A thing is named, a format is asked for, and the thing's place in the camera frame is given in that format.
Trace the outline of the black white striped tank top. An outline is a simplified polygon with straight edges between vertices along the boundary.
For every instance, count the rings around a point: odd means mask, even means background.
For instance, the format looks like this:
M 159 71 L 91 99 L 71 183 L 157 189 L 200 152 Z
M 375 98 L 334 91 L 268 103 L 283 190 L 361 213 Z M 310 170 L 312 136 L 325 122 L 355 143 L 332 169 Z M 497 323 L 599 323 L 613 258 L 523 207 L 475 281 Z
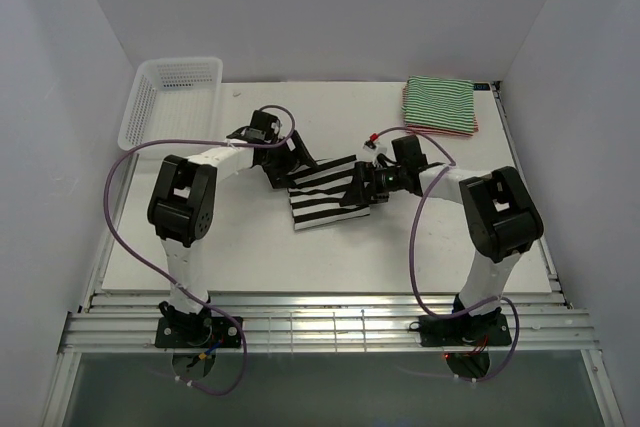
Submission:
M 289 205 L 295 231 L 367 217 L 366 206 L 340 205 L 353 180 L 355 155 L 324 159 L 317 168 L 301 167 L 288 176 Z

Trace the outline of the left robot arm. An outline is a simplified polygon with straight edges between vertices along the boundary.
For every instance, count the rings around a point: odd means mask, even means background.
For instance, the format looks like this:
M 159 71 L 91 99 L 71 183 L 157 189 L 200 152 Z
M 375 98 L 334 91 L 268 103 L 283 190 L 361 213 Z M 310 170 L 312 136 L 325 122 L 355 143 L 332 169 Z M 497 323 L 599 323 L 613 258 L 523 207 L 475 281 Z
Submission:
M 218 184 L 241 171 L 259 166 L 275 189 L 293 185 L 290 176 L 301 167 L 318 164 L 297 131 L 281 134 L 281 121 L 265 108 L 253 112 L 250 123 L 200 154 L 169 155 L 162 161 L 147 209 L 147 218 L 160 238 L 170 297 L 159 304 L 161 346 L 209 344 L 225 322 L 204 307 L 210 301 L 202 281 L 202 239 L 214 219 Z

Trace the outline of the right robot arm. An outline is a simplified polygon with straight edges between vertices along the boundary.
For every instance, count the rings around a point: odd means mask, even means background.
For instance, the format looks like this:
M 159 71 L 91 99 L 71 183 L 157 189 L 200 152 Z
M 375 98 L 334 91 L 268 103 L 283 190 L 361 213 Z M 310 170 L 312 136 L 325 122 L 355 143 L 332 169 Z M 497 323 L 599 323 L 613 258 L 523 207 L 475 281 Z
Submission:
M 411 326 L 424 347 L 509 346 L 512 336 L 501 311 L 504 288 L 516 263 L 542 236 L 541 216 L 519 172 L 506 166 L 468 173 L 453 159 L 431 163 L 415 135 L 391 143 L 388 158 L 372 135 L 365 147 L 370 161 L 358 161 L 340 200 L 343 207 L 384 203 L 390 193 L 406 191 L 422 201 L 433 197 L 462 206 L 475 248 L 467 280 L 449 314 L 426 309 Z

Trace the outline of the green striped tank top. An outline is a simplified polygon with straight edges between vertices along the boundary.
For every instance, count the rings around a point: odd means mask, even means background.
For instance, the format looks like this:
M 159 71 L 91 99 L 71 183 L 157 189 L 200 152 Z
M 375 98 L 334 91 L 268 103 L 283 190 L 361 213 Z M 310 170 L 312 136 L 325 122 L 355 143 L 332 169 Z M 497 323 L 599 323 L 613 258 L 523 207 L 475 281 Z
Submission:
M 413 126 L 460 135 L 473 135 L 478 128 L 470 80 L 411 76 L 403 89 L 402 111 Z

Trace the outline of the red striped tank top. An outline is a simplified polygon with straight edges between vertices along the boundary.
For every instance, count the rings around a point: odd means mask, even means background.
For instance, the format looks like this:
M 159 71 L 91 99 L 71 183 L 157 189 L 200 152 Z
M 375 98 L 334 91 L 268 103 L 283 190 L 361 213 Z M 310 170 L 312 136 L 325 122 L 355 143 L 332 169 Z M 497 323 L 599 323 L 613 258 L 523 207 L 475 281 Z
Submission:
M 408 128 L 432 135 L 469 138 L 479 132 L 476 116 L 471 118 L 424 117 L 405 114 L 403 120 Z

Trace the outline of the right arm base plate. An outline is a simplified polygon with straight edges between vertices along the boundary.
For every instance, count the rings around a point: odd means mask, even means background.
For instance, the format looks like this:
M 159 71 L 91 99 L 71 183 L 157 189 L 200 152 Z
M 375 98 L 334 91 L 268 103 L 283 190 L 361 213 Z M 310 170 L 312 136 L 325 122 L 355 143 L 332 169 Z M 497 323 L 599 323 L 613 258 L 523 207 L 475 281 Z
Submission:
M 512 344 L 506 316 L 503 314 L 491 319 L 475 316 L 449 320 L 424 315 L 411 322 L 408 330 L 419 334 L 422 347 L 507 347 Z

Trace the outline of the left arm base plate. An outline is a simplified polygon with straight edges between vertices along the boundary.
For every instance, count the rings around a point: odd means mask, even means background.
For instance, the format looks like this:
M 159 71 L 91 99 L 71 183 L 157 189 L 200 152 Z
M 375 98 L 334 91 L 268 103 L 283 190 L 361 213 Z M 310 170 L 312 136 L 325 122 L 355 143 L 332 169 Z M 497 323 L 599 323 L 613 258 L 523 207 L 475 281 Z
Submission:
M 153 345 L 164 349 L 204 349 L 218 344 L 220 348 L 242 346 L 239 328 L 225 317 L 199 320 L 194 325 L 180 324 L 161 318 Z

